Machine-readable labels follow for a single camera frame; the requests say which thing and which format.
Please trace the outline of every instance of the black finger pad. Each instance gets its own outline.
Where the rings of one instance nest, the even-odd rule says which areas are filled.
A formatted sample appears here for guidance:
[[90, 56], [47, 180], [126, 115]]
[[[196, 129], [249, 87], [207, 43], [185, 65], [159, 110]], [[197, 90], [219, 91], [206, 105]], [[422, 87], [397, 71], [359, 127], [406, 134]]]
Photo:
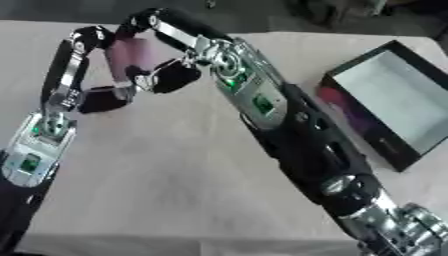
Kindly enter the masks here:
[[179, 90], [201, 77], [201, 71], [196, 68], [187, 68], [181, 62], [161, 69], [158, 74], [158, 83], [154, 86], [154, 93], [170, 93]]
[[84, 102], [78, 107], [82, 114], [98, 113], [115, 110], [130, 102], [118, 99], [113, 87], [98, 87], [85, 92]]

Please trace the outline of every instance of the bolt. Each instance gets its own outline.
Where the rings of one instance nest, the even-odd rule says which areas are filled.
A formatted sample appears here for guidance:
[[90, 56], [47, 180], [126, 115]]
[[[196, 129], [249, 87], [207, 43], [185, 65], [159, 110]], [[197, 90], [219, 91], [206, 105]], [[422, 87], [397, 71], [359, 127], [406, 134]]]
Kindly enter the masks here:
[[80, 51], [81, 53], [84, 53], [84, 44], [81, 42], [76, 42], [75, 43], [75, 48], [76, 50]]
[[151, 15], [151, 17], [149, 17], [149, 25], [151, 25], [151, 27], [157, 26], [158, 23], [159, 23], [159, 19], [157, 19], [156, 16]]

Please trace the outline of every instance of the white table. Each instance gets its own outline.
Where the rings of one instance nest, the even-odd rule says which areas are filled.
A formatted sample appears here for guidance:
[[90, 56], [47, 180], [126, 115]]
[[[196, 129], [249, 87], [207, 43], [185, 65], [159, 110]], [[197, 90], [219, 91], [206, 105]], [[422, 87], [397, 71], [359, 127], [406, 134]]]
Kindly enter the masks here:
[[[57, 44], [80, 26], [0, 22], [3, 145], [37, 107]], [[448, 70], [442, 50], [426, 38], [282, 32], [241, 36], [258, 47], [288, 81], [308, 92], [326, 71], [392, 39]], [[143, 37], [152, 40], [155, 63], [180, 54], [153, 40], [151, 33]], [[102, 54], [96, 52], [91, 59], [84, 86], [110, 84]], [[207, 72], [176, 93], [140, 94], [124, 109], [75, 116], [78, 137], [24, 248], [57, 251], [57, 255], [85, 255], [86, 251], [89, 255], [162, 255], [167, 248], [189, 246], [185, 241], [198, 238], [224, 245], [231, 239], [233, 247], [246, 252], [279, 248], [276, 243], [260, 243], [265, 240], [283, 241], [302, 252], [353, 245], [265, 155]], [[333, 116], [340, 120], [339, 114]], [[397, 203], [420, 203], [448, 219], [448, 199], [443, 196], [448, 142], [398, 174], [384, 169], [384, 162], [351, 135], [363, 152], [373, 156], [376, 173]], [[242, 240], [253, 246], [237, 242]], [[190, 255], [184, 250], [181, 254]]]

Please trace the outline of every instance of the robotic hand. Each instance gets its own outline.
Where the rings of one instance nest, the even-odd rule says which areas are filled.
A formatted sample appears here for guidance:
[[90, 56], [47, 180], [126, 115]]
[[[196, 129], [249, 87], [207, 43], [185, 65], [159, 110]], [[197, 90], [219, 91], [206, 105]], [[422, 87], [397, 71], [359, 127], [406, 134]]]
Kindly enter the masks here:
[[[185, 56], [153, 72], [129, 72], [136, 86], [163, 92], [169, 77], [165, 74], [198, 78], [188, 74], [199, 72], [196, 65], [210, 66], [218, 89], [260, 145], [299, 190], [359, 241], [365, 255], [441, 254], [447, 224], [416, 204], [397, 206], [331, 119], [250, 44], [168, 9], [131, 15], [116, 36], [133, 37], [147, 29]], [[193, 80], [178, 79], [174, 87]], [[172, 82], [168, 91], [175, 89]]]
[[[81, 90], [89, 63], [86, 56], [94, 48], [107, 49], [115, 40], [148, 29], [185, 55], [152, 71], [128, 67], [129, 87]], [[15, 202], [9, 210], [0, 211], [0, 248], [5, 244], [13, 248], [26, 230], [26, 225], [19, 230], [12, 226], [23, 217], [18, 213], [24, 212], [16, 205], [38, 206], [54, 179], [59, 159], [76, 133], [67, 112], [76, 107], [82, 113], [115, 109], [130, 103], [139, 90], [169, 93], [199, 79], [198, 66], [210, 67], [218, 89], [241, 113], [267, 154], [278, 160], [299, 190], [359, 241], [364, 254], [441, 254], [448, 240], [447, 225], [418, 205], [397, 206], [364, 156], [259, 51], [241, 38], [230, 38], [181, 13], [154, 8], [131, 15], [115, 34], [100, 26], [83, 28], [59, 46], [44, 83], [40, 110], [25, 120], [0, 159], [0, 193], [6, 191]]]

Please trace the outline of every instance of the open box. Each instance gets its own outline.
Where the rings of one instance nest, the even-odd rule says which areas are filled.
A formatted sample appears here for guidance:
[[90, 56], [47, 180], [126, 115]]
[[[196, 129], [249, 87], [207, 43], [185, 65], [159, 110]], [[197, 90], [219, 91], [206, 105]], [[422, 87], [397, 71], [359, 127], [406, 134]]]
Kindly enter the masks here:
[[318, 89], [397, 171], [448, 136], [448, 75], [398, 41], [328, 72]]

